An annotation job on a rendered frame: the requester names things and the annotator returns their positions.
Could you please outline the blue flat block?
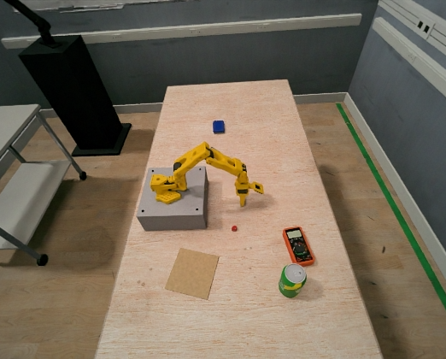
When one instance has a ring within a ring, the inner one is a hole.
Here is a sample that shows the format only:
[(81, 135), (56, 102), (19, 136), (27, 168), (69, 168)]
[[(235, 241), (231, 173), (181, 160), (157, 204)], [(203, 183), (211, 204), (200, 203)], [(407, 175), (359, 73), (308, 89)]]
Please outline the blue flat block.
[(224, 121), (213, 121), (213, 132), (214, 134), (222, 134), (225, 131)]

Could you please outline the tan mat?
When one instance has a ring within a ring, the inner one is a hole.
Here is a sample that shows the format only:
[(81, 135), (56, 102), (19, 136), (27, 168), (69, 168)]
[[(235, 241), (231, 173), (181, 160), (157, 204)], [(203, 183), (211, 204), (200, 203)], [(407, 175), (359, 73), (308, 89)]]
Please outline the tan mat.
[(165, 289), (208, 300), (219, 257), (180, 248)]

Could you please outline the orange digital multimeter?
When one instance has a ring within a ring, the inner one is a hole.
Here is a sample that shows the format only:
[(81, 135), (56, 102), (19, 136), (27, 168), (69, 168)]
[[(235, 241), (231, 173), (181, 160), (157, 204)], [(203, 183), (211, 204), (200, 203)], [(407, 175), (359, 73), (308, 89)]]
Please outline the orange digital multimeter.
[(310, 266), (314, 263), (313, 253), (301, 227), (285, 228), (282, 235), (292, 263), (299, 264), (302, 267)]

